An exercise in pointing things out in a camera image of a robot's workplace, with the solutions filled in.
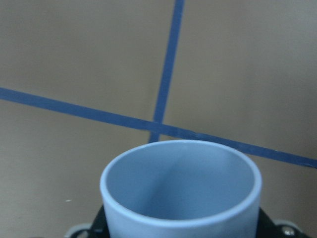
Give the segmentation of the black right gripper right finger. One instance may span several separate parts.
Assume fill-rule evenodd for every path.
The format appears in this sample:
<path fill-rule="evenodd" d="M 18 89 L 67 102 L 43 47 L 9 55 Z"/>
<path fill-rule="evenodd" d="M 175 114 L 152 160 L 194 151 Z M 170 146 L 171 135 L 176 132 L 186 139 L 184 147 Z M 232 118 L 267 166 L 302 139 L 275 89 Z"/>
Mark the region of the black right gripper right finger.
<path fill-rule="evenodd" d="M 272 220 L 262 208 L 259 210 L 256 238 L 309 238 L 296 224 L 286 220 Z"/>

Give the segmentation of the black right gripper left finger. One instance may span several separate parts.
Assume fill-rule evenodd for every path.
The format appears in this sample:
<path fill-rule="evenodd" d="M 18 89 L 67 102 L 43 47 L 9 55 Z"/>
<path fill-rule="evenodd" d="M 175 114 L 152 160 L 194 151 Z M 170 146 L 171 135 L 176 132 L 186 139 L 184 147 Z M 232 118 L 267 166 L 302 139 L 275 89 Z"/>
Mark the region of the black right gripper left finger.
<path fill-rule="evenodd" d="M 64 235 L 65 238 L 109 238 L 104 207 L 102 206 L 93 222 L 82 223 L 71 227 Z"/>

